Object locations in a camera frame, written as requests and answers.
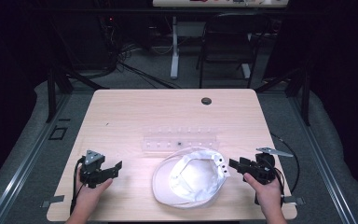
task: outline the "finger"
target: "finger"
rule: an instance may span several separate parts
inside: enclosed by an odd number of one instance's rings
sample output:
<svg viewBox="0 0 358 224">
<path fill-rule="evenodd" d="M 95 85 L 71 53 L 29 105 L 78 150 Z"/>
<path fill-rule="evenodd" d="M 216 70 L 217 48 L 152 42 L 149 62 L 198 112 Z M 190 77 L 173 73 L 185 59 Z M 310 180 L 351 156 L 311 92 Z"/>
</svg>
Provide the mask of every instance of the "finger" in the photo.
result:
<svg viewBox="0 0 358 224">
<path fill-rule="evenodd" d="M 102 194 L 107 188 L 109 188 L 109 186 L 112 184 L 113 182 L 113 179 L 112 178 L 109 178 L 107 180 L 105 180 L 102 184 L 100 184 L 96 190 L 98 190 L 98 192 L 100 194 Z"/>
<path fill-rule="evenodd" d="M 245 173 L 243 177 L 255 191 L 259 191 L 259 189 L 262 187 L 261 184 L 257 180 L 255 180 L 250 174 Z"/>
</svg>

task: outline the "white fabric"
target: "white fabric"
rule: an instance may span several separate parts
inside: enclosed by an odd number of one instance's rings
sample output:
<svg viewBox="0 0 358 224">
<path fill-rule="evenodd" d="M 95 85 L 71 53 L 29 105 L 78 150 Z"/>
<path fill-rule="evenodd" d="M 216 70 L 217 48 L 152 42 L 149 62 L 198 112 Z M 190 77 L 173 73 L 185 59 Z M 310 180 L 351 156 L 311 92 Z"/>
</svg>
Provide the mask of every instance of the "white fabric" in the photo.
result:
<svg viewBox="0 0 358 224">
<path fill-rule="evenodd" d="M 161 203 L 179 208 L 210 204 L 229 172 L 223 156 L 206 147 L 188 147 L 165 159 L 153 174 L 153 192 Z"/>
</svg>

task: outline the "white desk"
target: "white desk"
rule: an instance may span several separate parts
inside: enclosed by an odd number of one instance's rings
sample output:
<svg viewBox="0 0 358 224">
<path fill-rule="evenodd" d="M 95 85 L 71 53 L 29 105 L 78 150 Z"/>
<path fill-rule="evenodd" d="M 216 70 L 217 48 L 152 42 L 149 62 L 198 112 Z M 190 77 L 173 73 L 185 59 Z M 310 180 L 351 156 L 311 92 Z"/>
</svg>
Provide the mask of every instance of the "white desk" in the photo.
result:
<svg viewBox="0 0 358 224">
<path fill-rule="evenodd" d="M 212 100 L 201 103 L 203 97 Z M 48 220 L 65 221 L 72 200 L 76 161 L 91 149 L 105 155 L 102 169 L 123 161 L 112 186 L 90 220 L 99 221 L 201 221 L 264 219 L 254 204 L 255 192 L 229 168 L 231 177 L 217 200 L 207 208 L 181 210 L 159 203 L 152 192 L 155 168 L 169 154 L 142 150 L 145 127 L 210 127 L 216 129 L 218 151 L 228 159 L 255 160 L 255 149 L 274 147 L 257 96 L 252 90 L 103 90 L 89 105 L 71 155 L 62 174 Z M 276 167 L 282 169 L 279 159 Z M 287 184 L 285 194 L 290 195 Z M 284 204 L 286 218 L 296 217 L 296 207 Z"/>
<path fill-rule="evenodd" d="M 283 8 L 287 6 L 289 0 L 244 0 L 243 2 L 234 2 L 233 0 L 207 0 L 190 1 L 190 0 L 153 0 L 154 7 L 243 7 L 243 8 L 256 8 L 256 7 L 274 7 Z M 202 34 L 202 26 L 196 27 L 200 29 L 192 36 L 200 36 Z M 173 17 L 172 22 L 172 65 L 171 65 L 171 78 L 178 78 L 179 67 L 179 48 L 177 46 L 178 37 L 178 23 L 176 17 Z M 249 65 L 242 65 L 245 76 L 250 74 Z"/>
</svg>

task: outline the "wire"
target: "wire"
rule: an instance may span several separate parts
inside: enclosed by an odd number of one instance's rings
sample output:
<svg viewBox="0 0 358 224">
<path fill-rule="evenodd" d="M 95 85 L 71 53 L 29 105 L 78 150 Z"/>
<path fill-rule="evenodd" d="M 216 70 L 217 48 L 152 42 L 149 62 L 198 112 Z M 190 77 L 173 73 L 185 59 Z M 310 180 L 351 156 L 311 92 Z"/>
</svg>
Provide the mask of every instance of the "wire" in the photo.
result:
<svg viewBox="0 0 358 224">
<path fill-rule="evenodd" d="M 293 193 L 297 187 L 297 183 L 298 183 L 298 179 L 300 178 L 300 163 L 298 161 L 298 157 L 297 157 L 297 154 L 292 150 L 292 148 L 286 143 L 283 141 L 283 139 L 281 139 L 278 135 L 274 134 L 274 133 L 270 133 L 273 137 L 276 137 L 278 138 L 278 140 L 280 142 L 282 142 L 292 153 L 293 153 L 293 156 L 295 157 L 295 160 L 296 160 L 296 166 L 297 166 L 297 174 L 296 174 L 296 180 L 295 180 L 295 184 L 292 186 L 292 188 L 290 189 L 290 191 Z"/>
<path fill-rule="evenodd" d="M 84 157 L 80 158 L 77 163 L 76 163 L 76 166 L 75 166 L 75 171 L 74 171 L 74 190 L 73 190 L 73 194 L 72 194 L 72 201 L 71 201 L 71 208 L 70 208 L 70 211 L 69 211 L 69 214 L 71 215 L 72 212 L 74 211 L 74 208 L 76 206 L 76 199 L 77 199 L 77 195 L 79 192 L 76 194 L 76 181 L 77 181 L 77 169 L 78 169 L 78 166 L 81 162 L 84 161 Z"/>
<path fill-rule="evenodd" d="M 165 86 L 166 88 L 169 88 L 169 89 L 181 89 L 181 87 L 179 87 L 178 85 L 176 85 L 174 83 L 171 83 L 169 81 L 160 79 L 158 77 L 150 76 L 147 73 L 145 73 L 145 72 L 143 72 L 141 70 L 138 70 L 138 69 L 136 69 L 134 67 L 131 67 L 131 66 L 129 66 L 129 65 L 123 63 L 123 62 L 117 62 L 117 63 L 122 65 L 125 70 L 133 72 L 133 73 L 139 75 L 141 78 L 143 78 L 147 83 L 152 85 L 154 88 L 157 88 L 157 87 L 155 85 L 153 85 L 151 82 L 149 82 L 148 80 L 146 80 L 146 78 L 149 78 L 150 80 L 153 80 L 153 81 L 157 82 L 158 84 L 160 84 L 162 86 Z"/>
</svg>

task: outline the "metal rail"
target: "metal rail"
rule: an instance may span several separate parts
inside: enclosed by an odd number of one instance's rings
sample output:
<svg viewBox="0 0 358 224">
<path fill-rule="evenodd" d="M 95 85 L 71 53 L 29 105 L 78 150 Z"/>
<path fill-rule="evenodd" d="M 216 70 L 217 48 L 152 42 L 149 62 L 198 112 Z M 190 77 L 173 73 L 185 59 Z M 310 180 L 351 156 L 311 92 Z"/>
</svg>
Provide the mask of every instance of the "metal rail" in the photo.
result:
<svg viewBox="0 0 358 224">
<path fill-rule="evenodd" d="M 10 210 L 11 205 L 16 200 L 22 186 L 27 180 L 28 175 L 32 172 L 34 164 L 40 155 L 41 148 L 45 143 L 45 140 L 48 139 L 48 134 L 51 133 L 51 131 L 54 129 L 54 125 L 57 122 L 59 115 L 67 105 L 69 98 L 70 96 L 67 94 L 62 96 L 62 99 L 59 101 L 57 106 L 57 115 L 53 118 L 52 122 L 47 123 L 42 129 L 41 133 L 35 141 L 32 150 L 24 158 L 16 174 L 13 175 L 12 179 L 7 185 L 7 188 L 0 199 L 0 223 L 5 222 L 5 218 L 8 211 Z"/>
<path fill-rule="evenodd" d="M 318 167 L 319 172 L 321 173 L 327 190 L 330 193 L 331 199 L 336 206 L 338 214 L 341 217 L 342 223 L 356 223 L 355 217 L 353 216 L 351 209 L 349 208 L 348 203 L 341 191 L 341 188 L 324 157 L 322 149 L 319 146 L 311 127 L 307 126 L 301 117 L 298 101 L 294 97 L 289 97 L 288 100 L 291 107 L 295 110 L 298 123 L 301 125 L 302 130 L 310 141 L 310 152 L 314 161 L 316 162 L 316 166 Z"/>
</svg>

